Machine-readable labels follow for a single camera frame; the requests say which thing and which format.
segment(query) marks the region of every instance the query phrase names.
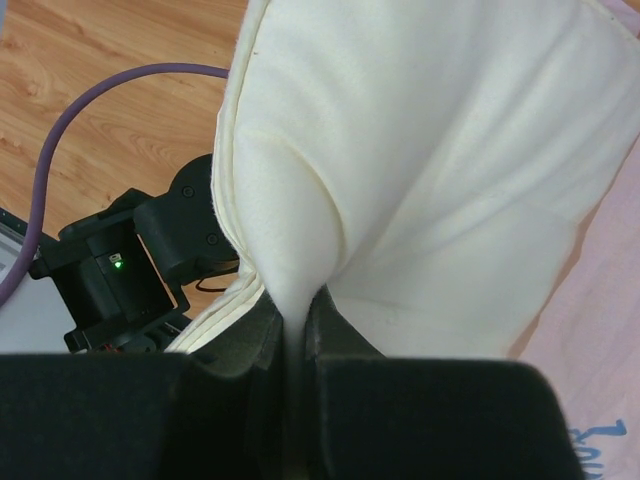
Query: wrinkled fabric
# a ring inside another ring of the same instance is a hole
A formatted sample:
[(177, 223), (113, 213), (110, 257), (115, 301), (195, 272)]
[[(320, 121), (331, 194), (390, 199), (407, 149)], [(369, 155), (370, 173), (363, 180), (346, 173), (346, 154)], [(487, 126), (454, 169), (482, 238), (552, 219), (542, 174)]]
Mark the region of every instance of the wrinkled fabric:
[(174, 348), (263, 287), (296, 343), (328, 283), (385, 354), (504, 355), (640, 130), (638, 44), (612, 17), (579, 0), (251, 2), (213, 172), (251, 291)]

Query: cream fabric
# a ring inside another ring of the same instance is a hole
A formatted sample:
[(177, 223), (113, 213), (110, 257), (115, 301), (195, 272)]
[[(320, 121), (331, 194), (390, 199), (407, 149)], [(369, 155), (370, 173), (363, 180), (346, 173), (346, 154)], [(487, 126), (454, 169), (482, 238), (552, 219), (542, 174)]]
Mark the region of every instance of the cream fabric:
[(588, 0), (253, 0), (213, 194), (239, 279), (193, 351), (265, 286), (295, 363), (325, 283), (392, 356), (504, 356), (640, 131), (640, 47)]

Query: white cloth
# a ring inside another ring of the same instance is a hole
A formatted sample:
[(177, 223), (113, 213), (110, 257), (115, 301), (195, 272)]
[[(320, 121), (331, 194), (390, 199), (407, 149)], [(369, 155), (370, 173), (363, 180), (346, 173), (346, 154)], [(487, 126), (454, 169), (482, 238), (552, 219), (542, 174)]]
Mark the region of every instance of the white cloth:
[(594, 1), (250, 2), (212, 185), (240, 278), (171, 349), (264, 286), (291, 349), (328, 283), (385, 354), (503, 356), (640, 130), (638, 78)]

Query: wooden floor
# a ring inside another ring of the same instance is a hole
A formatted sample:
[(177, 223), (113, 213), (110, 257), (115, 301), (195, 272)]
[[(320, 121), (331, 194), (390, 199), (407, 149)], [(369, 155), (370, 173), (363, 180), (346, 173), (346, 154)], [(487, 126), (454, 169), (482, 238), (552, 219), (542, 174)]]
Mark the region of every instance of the wooden floor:
[[(228, 68), (245, 7), (246, 0), (10, 0), (0, 44), (0, 207), (28, 217), (42, 142), (78, 95), (149, 63)], [(182, 165), (211, 151), (224, 87), (206, 77), (155, 76), (91, 104), (58, 147), (46, 232), (130, 187), (166, 191)], [(191, 315), (213, 298), (193, 289), (189, 297)]]

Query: pink fabric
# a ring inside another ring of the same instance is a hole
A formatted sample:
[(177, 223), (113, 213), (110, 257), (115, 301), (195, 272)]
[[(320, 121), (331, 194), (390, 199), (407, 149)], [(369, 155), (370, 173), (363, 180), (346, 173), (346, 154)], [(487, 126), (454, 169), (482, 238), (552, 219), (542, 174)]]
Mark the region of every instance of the pink fabric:
[(640, 141), (521, 359), (547, 376), (588, 479), (640, 479)]
[(600, 0), (600, 3), (611, 10), (634, 35), (637, 36), (640, 33), (640, 13), (624, 3), (623, 0)]

